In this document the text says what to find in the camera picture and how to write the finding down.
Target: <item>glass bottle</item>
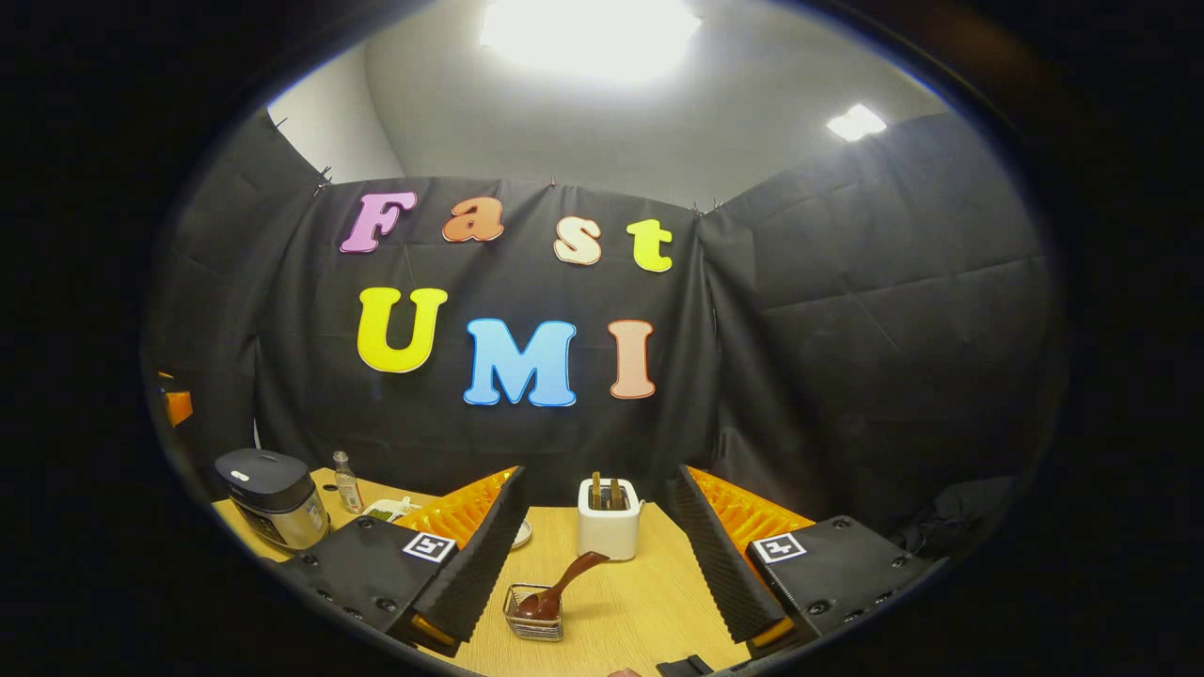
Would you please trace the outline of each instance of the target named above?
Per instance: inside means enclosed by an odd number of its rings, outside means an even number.
[[[338,487],[338,496],[343,499],[347,512],[352,514],[364,512],[364,496],[360,495],[360,484],[352,472],[347,452],[335,452],[335,485]]]

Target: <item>letter m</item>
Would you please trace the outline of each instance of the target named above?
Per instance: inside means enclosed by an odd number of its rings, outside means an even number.
[[[567,407],[577,401],[568,389],[568,341],[577,328],[567,322],[544,322],[521,353],[506,323],[500,319],[474,319],[468,334],[477,343],[472,363],[472,387],[464,394],[470,405],[496,405],[501,395],[494,388],[494,375],[506,390],[506,399],[517,405],[535,377],[527,400],[537,407]]]

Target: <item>black cloth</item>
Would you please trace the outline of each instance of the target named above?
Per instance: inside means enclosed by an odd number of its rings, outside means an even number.
[[[1004,504],[1015,485],[1016,478],[1007,476],[946,487],[891,541],[928,559],[952,557],[969,542],[967,537],[982,519]]]
[[[378,236],[376,251],[338,251],[364,193],[411,190],[417,205]],[[476,196],[502,202],[502,235],[448,242],[442,229],[452,208]],[[555,257],[556,223],[566,216],[597,222],[601,260],[583,266]],[[673,232],[661,247],[673,260],[666,272],[642,270],[632,257],[626,226],[649,218]],[[578,483],[595,470],[628,478],[654,499],[678,463],[709,465],[712,451],[719,353],[695,228],[690,210],[565,186],[459,178],[331,186],[296,223],[255,330],[261,442],[314,466],[343,449],[361,477],[430,494],[524,465],[536,505],[576,505]],[[413,331],[409,293],[447,292],[433,351],[415,371],[384,373],[360,359],[359,295],[367,287],[401,292],[388,332],[397,348]],[[465,402],[474,355],[466,325],[478,318],[506,322],[520,349],[542,322],[573,324],[576,404]],[[618,319],[654,328],[650,398],[610,395],[616,352],[607,325]]]
[[[213,461],[254,446],[254,334],[284,245],[321,175],[266,111],[234,129],[158,247],[143,349],[189,392],[175,434],[211,496]]]
[[[344,449],[362,477],[424,493],[521,464],[536,504],[572,505],[594,470],[656,500],[689,463],[813,519],[845,513],[893,534],[944,487],[1019,473],[1052,416],[1056,398],[1040,395],[1060,308],[1035,217],[952,114],[808,159],[701,216],[510,181],[382,179],[315,195],[315,173],[237,218],[191,214],[173,246],[176,296],[155,346],[165,366],[200,375],[197,469],[247,446],[254,419],[265,448],[312,467]],[[362,194],[403,190],[418,204],[377,251],[338,251]],[[502,201],[503,235],[447,242],[453,206],[474,196]],[[566,216],[600,224],[597,264],[554,255]],[[673,232],[667,272],[632,258],[625,228],[647,218]],[[196,265],[225,260],[231,263]],[[409,342],[409,292],[448,293],[417,371],[359,358],[366,287],[402,294],[394,347]],[[504,320],[520,348],[541,322],[574,324],[577,402],[466,404],[477,318]],[[655,329],[651,398],[609,395],[615,319]]]
[[[1022,187],[954,114],[809,159],[702,219],[724,353],[715,471],[891,534],[1017,473],[1052,416],[1052,282]]]

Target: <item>white wall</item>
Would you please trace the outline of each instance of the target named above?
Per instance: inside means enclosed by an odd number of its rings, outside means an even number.
[[[334,183],[405,176],[368,92],[365,45],[311,72],[267,106],[281,134]]]

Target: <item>black foam pad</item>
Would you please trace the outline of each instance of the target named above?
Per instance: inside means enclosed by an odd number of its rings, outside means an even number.
[[[526,511],[526,475],[519,466],[502,485],[464,552],[418,596],[414,611],[456,640],[472,638]]]
[[[684,465],[678,467],[673,504],[678,523],[690,538],[690,548],[732,641],[748,641],[786,618],[781,606],[756,579],[732,544],[719,516]]]

